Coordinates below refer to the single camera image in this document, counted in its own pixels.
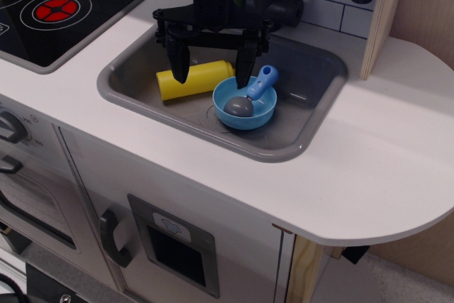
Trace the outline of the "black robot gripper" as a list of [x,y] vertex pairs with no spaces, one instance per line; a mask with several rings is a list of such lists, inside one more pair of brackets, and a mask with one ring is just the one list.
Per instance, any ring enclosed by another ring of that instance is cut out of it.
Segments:
[[189,74],[189,47],[236,50],[237,89],[247,86],[255,56],[269,50],[271,20],[248,13],[234,0],[193,0],[186,6],[157,9],[156,41],[167,49],[173,77]]

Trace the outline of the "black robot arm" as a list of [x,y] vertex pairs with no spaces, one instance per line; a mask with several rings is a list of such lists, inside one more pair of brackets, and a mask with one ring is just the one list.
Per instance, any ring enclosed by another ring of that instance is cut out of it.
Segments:
[[247,86],[256,57],[269,50],[269,18],[249,13],[234,0],[193,0],[192,4],[153,12],[155,39],[167,51],[173,77],[187,81],[190,47],[234,50],[236,84]]

